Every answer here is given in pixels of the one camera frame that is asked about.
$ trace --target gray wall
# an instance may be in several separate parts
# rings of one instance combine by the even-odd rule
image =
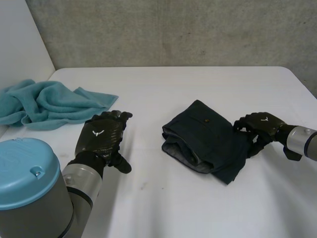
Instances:
[[[317,0],[26,0],[57,69],[278,65],[317,96]]]

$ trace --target black robotic glove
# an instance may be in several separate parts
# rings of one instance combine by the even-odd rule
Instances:
[[[103,158],[105,165],[114,166],[122,173],[131,172],[130,164],[119,154],[120,142],[131,113],[112,111],[85,122],[79,136],[75,156],[81,152],[94,152]]]
[[[257,137],[248,152],[249,158],[263,150],[267,144],[275,141],[275,135],[282,125],[286,123],[270,113],[252,113],[237,120],[233,129],[241,131],[245,128],[245,133],[252,141]]]

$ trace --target white wall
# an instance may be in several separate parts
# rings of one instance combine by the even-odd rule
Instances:
[[[48,80],[55,72],[24,0],[0,0],[0,88],[23,79]],[[0,126],[0,136],[5,127]]]

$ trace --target white table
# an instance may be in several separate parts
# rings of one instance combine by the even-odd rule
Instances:
[[[282,67],[68,68],[50,80],[70,89],[111,93],[112,110],[129,111],[121,152],[128,175],[105,170],[84,238],[315,238],[317,163],[288,161],[278,143],[248,159],[225,186],[161,151],[161,127],[195,99],[230,122],[270,112],[289,124],[317,128],[317,100]],[[10,128],[1,141],[47,142],[62,169],[73,159],[82,124],[54,131]]]

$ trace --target blue cylindrical cap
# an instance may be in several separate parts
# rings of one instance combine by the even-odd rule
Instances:
[[[60,174],[52,148],[34,138],[0,142],[0,211],[43,197]]]

